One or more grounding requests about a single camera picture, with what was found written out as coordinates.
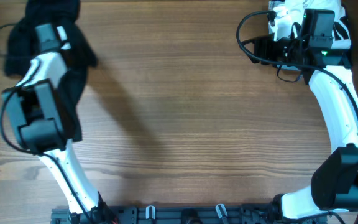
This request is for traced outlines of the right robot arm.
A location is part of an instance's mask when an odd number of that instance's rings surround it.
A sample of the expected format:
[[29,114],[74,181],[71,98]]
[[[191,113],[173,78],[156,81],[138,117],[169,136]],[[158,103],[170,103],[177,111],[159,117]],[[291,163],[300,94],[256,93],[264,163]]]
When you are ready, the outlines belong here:
[[302,222],[356,212],[358,222],[358,97],[352,81],[351,36],[344,6],[266,12],[269,33],[251,40],[254,63],[294,68],[315,95],[331,143],[330,156],[308,187],[278,195],[271,222]]

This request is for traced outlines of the black t-shirt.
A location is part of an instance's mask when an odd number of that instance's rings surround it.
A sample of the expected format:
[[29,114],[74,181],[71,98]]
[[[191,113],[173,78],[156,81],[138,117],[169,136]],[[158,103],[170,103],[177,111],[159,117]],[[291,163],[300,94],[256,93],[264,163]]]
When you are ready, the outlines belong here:
[[8,57],[4,62],[6,76],[24,76],[30,68],[30,58],[40,52],[35,27],[51,23],[62,26],[67,34],[68,50],[62,57],[68,71],[58,85],[58,94],[74,120],[74,142],[82,140],[82,130],[76,105],[85,88],[88,68],[96,67],[98,59],[76,21],[80,15],[80,0],[29,0],[25,16],[11,30],[7,41]]

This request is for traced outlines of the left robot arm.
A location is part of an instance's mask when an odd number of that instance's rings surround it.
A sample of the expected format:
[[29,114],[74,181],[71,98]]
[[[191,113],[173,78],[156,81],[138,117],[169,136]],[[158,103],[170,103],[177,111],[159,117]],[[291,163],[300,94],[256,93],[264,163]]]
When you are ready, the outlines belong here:
[[115,223],[99,191],[87,178],[73,144],[82,139],[76,106],[88,68],[97,59],[79,28],[67,21],[16,24],[9,36],[6,67],[22,79],[3,91],[11,147],[37,156],[68,202],[67,223]]

